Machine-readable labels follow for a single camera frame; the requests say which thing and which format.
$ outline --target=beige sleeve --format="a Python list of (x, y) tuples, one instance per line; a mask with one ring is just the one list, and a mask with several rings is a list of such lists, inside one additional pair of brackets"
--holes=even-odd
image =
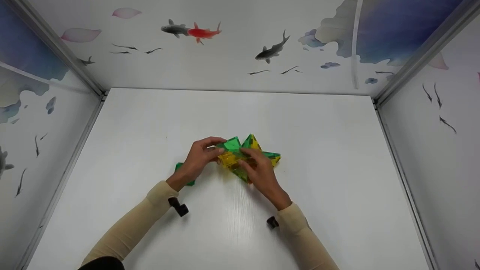
[(279, 211), (277, 221), (280, 231), (297, 257), (301, 270), (338, 270), (296, 204)]
[(92, 248), (82, 265), (103, 256), (112, 256), (120, 261), (140, 242), (147, 231), (170, 208), (168, 198), (177, 197), (165, 181), (155, 185), (143, 201), (115, 223)]

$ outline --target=red fish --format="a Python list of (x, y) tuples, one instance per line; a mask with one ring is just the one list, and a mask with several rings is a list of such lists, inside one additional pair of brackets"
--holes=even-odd
[(196, 37), (197, 38), (197, 43), (202, 43), (203, 44), (203, 42), (200, 40), (201, 38), (211, 39), (213, 36), (222, 33), (222, 31), (220, 30), (220, 23), (218, 23), (218, 27), (216, 28), (216, 31), (210, 31), (210, 29), (200, 29), (200, 28), (198, 28), (197, 23), (193, 23), (195, 28), (188, 29), (188, 34), (192, 37)]

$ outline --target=magnetic tile structure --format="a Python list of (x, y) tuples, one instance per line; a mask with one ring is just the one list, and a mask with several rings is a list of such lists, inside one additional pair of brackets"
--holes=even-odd
[[(248, 135), (248, 137), (245, 139), (245, 141), (242, 144), (240, 144), (238, 137), (234, 137), (226, 141), (225, 143), (216, 145), (216, 147), (225, 149), (225, 152), (223, 152), (223, 154), (218, 156), (218, 158), (222, 163), (222, 166), (227, 168), (234, 175), (238, 176), (240, 179), (242, 179), (242, 181), (251, 184), (250, 180), (248, 180), (247, 172), (242, 167), (240, 167), (240, 165), (238, 164), (238, 161), (244, 160), (250, 166), (252, 166), (252, 168), (256, 167), (255, 160), (244, 155), (240, 151), (241, 147), (253, 148), (253, 149), (258, 149), (262, 151), (262, 148), (260, 147), (260, 144), (258, 143), (255, 136), (253, 134)], [(265, 152), (265, 151), (262, 151), (262, 153), (271, 160), (273, 167), (277, 165), (278, 161), (281, 158), (280, 154), (277, 154), (277, 153)]]

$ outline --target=black knob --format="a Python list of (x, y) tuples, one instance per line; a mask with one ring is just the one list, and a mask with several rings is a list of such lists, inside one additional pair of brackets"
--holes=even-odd
[(275, 219), (274, 216), (272, 216), (272, 217), (270, 217), (270, 218), (267, 219), (267, 224), (268, 224), (268, 227), (269, 227), (271, 230), (273, 230), (273, 229), (275, 229), (276, 227), (279, 226), (278, 221), (276, 221), (276, 219)]
[(188, 208), (185, 204), (180, 205), (179, 200), (175, 197), (168, 198), (168, 203), (170, 206), (175, 208), (175, 211), (178, 213), (180, 217), (185, 216), (188, 214)]

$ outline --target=painted wall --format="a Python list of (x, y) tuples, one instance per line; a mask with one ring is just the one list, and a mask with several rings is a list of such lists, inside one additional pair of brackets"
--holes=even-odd
[(98, 99), (0, 1), (0, 268), (14, 269)]
[[(105, 88), (368, 95), (461, 2), (28, 1)], [(268, 49), (284, 40), (284, 30), (290, 38), (274, 56), (277, 50)], [(447, 68), (440, 56), (433, 65)]]
[(442, 50), (449, 70), (423, 68), (381, 109), (442, 270), (480, 269), (479, 31), (477, 17)]

